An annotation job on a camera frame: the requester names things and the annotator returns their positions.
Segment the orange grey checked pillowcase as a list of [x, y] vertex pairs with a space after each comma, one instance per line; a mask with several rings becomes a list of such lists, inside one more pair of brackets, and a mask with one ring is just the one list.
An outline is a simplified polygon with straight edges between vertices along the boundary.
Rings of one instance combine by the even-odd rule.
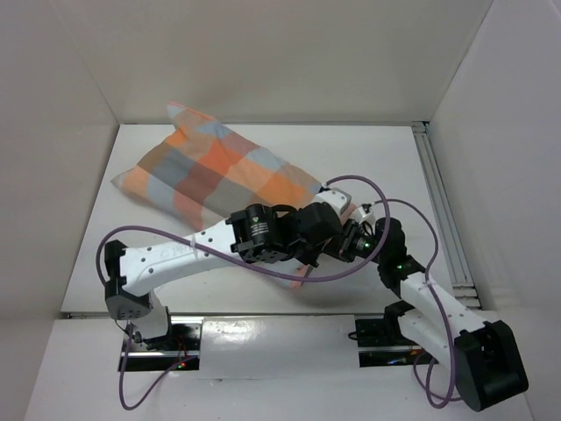
[[180, 105], [168, 112], [174, 132], [114, 183], [132, 198], [181, 219], [191, 234], [252, 204], [303, 208], [325, 188], [213, 117]]

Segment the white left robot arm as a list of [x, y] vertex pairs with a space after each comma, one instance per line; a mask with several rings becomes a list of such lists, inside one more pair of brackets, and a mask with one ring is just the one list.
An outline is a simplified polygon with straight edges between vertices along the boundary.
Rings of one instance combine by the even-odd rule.
[[301, 268], [315, 266], [324, 245], [341, 233], [345, 209], [323, 199], [300, 209], [252, 204], [207, 229], [157, 246], [111, 241], [103, 251], [110, 316], [130, 323], [127, 331], [134, 342], [167, 349], [178, 335], [157, 288], [228, 266], [299, 282]]

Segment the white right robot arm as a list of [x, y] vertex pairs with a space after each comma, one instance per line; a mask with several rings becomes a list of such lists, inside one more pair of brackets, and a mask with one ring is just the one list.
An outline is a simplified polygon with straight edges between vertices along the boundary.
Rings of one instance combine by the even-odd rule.
[[426, 267], [408, 254], [399, 220], [378, 220], [371, 230], [347, 220], [341, 239], [330, 242], [332, 255], [352, 262], [374, 258], [380, 279], [399, 300], [386, 307], [382, 332], [393, 344], [415, 342], [450, 370], [458, 396], [482, 411], [529, 388], [512, 329], [465, 307], [443, 289]]

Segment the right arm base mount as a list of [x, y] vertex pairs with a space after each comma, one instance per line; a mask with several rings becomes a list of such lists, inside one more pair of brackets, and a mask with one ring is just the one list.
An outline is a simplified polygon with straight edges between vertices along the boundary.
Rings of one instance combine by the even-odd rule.
[[360, 367], [401, 367], [415, 362], [426, 365], [431, 356], [401, 335], [398, 317], [413, 306], [399, 301], [388, 305], [383, 314], [355, 317], [354, 330], [347, 334], [359, 349]]

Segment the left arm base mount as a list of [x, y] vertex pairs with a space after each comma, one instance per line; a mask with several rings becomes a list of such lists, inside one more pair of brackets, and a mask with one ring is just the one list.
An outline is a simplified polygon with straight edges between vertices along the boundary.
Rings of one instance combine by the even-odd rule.
[[132, 330], [125, 372], [198, 371], [202, 343], [202, 318], [172, 316], [170, 333], [163, 339], [143, 339]]

